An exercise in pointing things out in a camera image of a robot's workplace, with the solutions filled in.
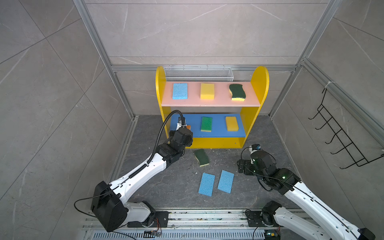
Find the bright green sponge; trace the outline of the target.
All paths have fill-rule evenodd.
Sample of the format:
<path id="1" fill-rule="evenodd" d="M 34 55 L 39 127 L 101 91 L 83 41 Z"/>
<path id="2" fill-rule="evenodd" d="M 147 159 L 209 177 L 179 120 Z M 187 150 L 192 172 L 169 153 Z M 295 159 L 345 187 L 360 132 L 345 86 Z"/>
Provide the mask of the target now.
<path id="1" fill-rule="evenodd" d="M 202 117 L 201 132 L 211 132 L 213 127 L 212 117 Z"/>

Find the blue sponge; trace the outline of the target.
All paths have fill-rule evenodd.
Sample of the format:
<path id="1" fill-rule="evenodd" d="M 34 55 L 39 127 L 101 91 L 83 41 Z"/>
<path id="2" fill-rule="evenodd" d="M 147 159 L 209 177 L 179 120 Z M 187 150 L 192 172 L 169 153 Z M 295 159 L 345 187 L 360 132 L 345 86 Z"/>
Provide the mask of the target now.
<path id="1" fill-rule="evenodd" d="M 199 194 L 211 197 L 213 193 L 214 182 L 215 175 L 203 173 L 199 187 Z"/>
<path id="2" fill-rule="evenodd" d="M 230 194 L 232 191 L 235 174 L 222 170 L 218 190 Z"/>
<path id="3" fill-rule="evenodd" d="M 186 100 L 188 98 L 188 84 L 178 83 L 173 84 L 173 100 Z"/>

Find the yellow sponge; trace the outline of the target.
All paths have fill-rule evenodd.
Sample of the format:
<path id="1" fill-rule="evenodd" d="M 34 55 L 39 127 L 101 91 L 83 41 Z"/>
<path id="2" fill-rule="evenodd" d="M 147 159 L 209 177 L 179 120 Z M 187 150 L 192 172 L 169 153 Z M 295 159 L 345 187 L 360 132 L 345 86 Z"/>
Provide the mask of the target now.
<path id="1" fill-rule="evenodd" d="M 237 132 L 239 130 L 237 117 L 235 116 L 227 116 L 226 125 L 227 125 L 228 132 Z"/>
<path id="2" fill-rule="evenodd" d="M 215 99 L 215 84 L 201 83 L 201 100 L 214 100 Z"/>

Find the green scouring sponge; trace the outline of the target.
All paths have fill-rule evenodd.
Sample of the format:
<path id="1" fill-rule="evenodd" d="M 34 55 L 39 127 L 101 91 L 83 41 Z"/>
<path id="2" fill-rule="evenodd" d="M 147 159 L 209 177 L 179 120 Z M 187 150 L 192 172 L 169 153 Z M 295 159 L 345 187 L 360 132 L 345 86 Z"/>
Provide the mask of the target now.
<path id="1" fill-rule="evenodd" d="M 241 84 L 231 84 L 229 85 L 229 91 L 232 96 L 232 101 L 243 102 L 246 99 L 246 93 Z"/>
<path id="2" fill-rule="evenodd" d="M 210 160 L 204 149 L 195 150 L 193 153 L 198 160 L 200 167 L 209 165 Z"/>

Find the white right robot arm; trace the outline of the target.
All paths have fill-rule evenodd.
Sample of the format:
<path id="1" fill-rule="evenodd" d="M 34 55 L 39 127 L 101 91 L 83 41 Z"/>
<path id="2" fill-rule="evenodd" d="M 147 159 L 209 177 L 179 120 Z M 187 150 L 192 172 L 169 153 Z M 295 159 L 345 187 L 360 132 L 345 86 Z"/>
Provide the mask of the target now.
<path id="1" fill-rule="evenodd" d="M 259 145 L 249 147 L 250 158 L 237 161 L 238 172 L 255 176 L 262 188 L 277 191 L 294 202 L 312 218 L 309 222 L 270 201 L 259 216 L 246 210 L 249 223 L 261 222 L 267 227 L 275 225 L 288 228 L 307 240 L 374 240 L 375 234 L 367 228 L 358 228 L 319 199 L 291 170 L 277 168 L 275 158 Z"/>

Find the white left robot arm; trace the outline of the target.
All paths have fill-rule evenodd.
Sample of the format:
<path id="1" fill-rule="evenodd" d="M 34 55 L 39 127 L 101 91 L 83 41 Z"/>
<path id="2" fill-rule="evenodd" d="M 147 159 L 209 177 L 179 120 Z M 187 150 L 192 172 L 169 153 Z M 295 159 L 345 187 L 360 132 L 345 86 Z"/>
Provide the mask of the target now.
<path id="1" fill-rule="evenodd" d="M 181 127 L 131 172 L 109 184 L 102 181 L 95 187 L 91 211 L 108 233 L 129 223 L 147 227 L 153 224 L 156 210 L 146 201 L 133 203 L 129 199 L 152 177 L 178 161 L 192 143 L 193 133 Z"/>

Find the pink upper shelf board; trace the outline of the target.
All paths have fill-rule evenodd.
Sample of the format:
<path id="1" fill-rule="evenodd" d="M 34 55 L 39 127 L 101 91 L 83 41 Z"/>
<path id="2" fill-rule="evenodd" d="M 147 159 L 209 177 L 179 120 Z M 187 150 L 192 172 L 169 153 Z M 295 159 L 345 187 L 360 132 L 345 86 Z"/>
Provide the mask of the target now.
<path id="1" fill-rule="evenodd" d="M 157 89 L 158 101 L 162 107 L 259 107 L 262 97 L 259 96 L 250 82 L 240 82 L 246 93 L 243 102 L 232 101 L 229 91 L 231 82 L 214 82 L 215 99 L 201 100 L 201 83 L 188 82 L 188 98 L 186 100 L 173 100 L 173 82 L 166 82 L 164 86 Z"/>

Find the yellow shelf unit frame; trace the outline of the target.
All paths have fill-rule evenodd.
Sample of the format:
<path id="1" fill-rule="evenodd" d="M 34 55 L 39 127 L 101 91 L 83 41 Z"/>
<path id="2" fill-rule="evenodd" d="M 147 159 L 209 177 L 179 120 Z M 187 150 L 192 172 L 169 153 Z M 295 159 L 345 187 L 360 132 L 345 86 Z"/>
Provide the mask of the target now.
<path id="1" fill-rule="evenodd" d="M 240 149 L 266 101 L 270 76 L 257 67 L 248 82 L 235 82 L 232 70 L 158 67 L 156 94 L 161 116 L 183 113 L 193 132 L 192 149 Z"/>

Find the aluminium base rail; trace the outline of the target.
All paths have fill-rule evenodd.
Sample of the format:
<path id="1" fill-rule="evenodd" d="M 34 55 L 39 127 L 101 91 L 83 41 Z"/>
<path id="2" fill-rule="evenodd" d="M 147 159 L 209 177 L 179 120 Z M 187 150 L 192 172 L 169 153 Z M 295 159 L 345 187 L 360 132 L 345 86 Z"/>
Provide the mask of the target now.
<path id="1" fill-rule="evenodd" d="M 330 236 L 300 209 L 283 212 L 266 226 L 261 210 L 161 209 L 150 227 L 124 224 L 108 233 L 86 219 L 79 240 L 329 240 Z"/>

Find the aluminium frame profile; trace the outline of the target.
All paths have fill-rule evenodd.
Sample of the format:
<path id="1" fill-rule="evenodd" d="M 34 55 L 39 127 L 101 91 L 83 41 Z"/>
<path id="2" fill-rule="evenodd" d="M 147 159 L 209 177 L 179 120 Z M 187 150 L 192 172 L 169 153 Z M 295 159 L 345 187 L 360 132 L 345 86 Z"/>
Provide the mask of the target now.
<path id="1" fill-rule="evenodd" d="M 83 22 L 84 22 L 84 25 L 85 25 L 85 27 L 86 27 L 86 29 L 87 29 L 90 37 L 91 37 L 92 42 L 94 43 L 94 45 L 97 49 L 97 52 L 98 52 L 103 64 L 105 65 L 107 73 L 108 73 L 109 77 L 111 78 L 130 119 L 133 121 L 135 118 L 135 114 L 133 113 L 132 107 L 130 106 L 130 103 L 127 99 L 127 96 L 124 92 L 124 89 L 123 89 L 120 81 L 118 80 L 116 73 L 112 69 L 112 63 L 110 61 L 110 58 L 107 55 L 105 47 L 104 47 L 104 45 L 101 41 L 101 38 L 97 32 L 97 29 L 94 25 L 94 22 L 91 18 L 89 11 L 88 11 L 88 8 L 86 6 L 85 1 L 74 0 L 74 4 L 75 4 Z"/>

